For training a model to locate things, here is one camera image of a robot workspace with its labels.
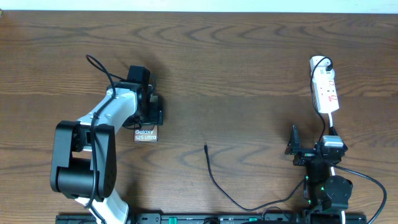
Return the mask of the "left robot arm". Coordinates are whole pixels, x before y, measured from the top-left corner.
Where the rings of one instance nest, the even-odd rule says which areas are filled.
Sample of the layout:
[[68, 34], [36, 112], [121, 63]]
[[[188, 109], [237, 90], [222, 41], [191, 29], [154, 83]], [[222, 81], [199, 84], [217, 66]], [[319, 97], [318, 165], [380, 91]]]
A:
[[58, 215], [56, 223], [135, 223], [130, 206], [114, 188], [116, 134], [121, 128], [142, 131], [163, 124], [154, 76], [132, 65], [125, 80], [114, 82], [105, 97], [76, 121], [55, 128], [50, 186], [82, 204], [87, 215]]

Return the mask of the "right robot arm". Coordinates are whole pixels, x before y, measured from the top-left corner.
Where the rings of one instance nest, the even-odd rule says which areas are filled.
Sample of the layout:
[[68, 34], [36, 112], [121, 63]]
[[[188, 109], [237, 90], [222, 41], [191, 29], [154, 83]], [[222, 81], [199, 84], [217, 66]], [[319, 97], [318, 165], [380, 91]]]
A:
[[329, 135], [323, 136], [312, 148], [302, 147], [299, 132], [292, 126], [285, 154], [293, 155], [295, 166], [304, 166], [304, 196], [309, 208], [302, 212], [304, 223], [345, 223], [345, 210], [351, 197], [352, 181], [336, 175], [333, 166], [341, 162], [348, 150], [346, 144], [330, 128]]

